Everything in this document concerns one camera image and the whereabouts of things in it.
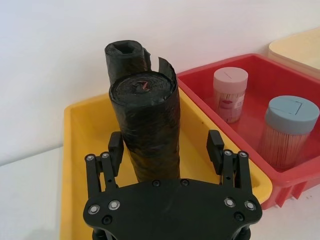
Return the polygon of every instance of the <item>red plastic tray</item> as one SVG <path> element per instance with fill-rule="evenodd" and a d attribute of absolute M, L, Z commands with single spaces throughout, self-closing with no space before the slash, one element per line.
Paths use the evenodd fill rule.
<path fill-rule="evenodd" d="M 213 110 L 213 76 L 219 68 L 238 67 L 249 74 L 242 115 L 238 122 L 227 124 Z M 273 184 L 270 198 L 262 204 L 268 209 L 280 207 L 291 196 L 320 184 L 320 120 L 305 144 L 299 164 L 286 171 L 271 167 L 257 152 L 265 124 L 269 101 L 280 95 L 309 99 L 320 106 L 320 81 L 276 63 L 258 54 L 232 57 L 179 73 L 180 88 L 214 121 L 251 160 L 268 175 Z"/>

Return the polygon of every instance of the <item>blue container lid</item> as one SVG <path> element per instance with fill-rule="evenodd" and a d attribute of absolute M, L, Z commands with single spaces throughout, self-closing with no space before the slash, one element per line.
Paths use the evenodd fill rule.
<path fill-rule="evenodd" d="M 312 101 L 298 96 L 277 96 L 269 102 L 265 121 L 278 132 L 303 135 L 315 127 L 319 113 Z"/>

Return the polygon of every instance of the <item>toothpick container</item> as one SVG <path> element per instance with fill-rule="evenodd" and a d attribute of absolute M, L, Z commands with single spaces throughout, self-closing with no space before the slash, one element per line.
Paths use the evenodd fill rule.
<path fill-rule="evenodd" d="M 224 67 L 213 75 L 213 110 L 227 123 L 241 116 L 247 89 L 248 73 L 238 67 Z"/>
<path fill-rule="evenodd" d="M 259 154 L 276 169 L 297 164 L 301 149 L 319 117 L 319 108 L 297 96 L 278 96 L 269 102 Z"/>

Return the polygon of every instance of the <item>white wall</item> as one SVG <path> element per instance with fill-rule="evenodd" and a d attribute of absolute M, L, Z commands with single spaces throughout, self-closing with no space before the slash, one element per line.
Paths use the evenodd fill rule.
<path fill-rule="evenodd" d="M 3 0 L 0 165 L 62 144 L 64 108 L 108 91 L 110 42 L 181 72 L 319 25 L 319 0 Z"/>

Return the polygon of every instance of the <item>black garbage bag roll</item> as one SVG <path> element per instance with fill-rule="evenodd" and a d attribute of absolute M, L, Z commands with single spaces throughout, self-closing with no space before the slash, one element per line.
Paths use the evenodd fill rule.
<path fill-rule="evenodd" d="M 104 52 L 111 85 L 123 76 L 151 71 L 150 54 L 137 41 L 112 42 Z"/>
<path fill-rule="evenodd" d="M 159 58 L 159 72 L 117 79 L 109 96 L 139 182 L 180 177 L 180 99 L 176 74 Z"/>

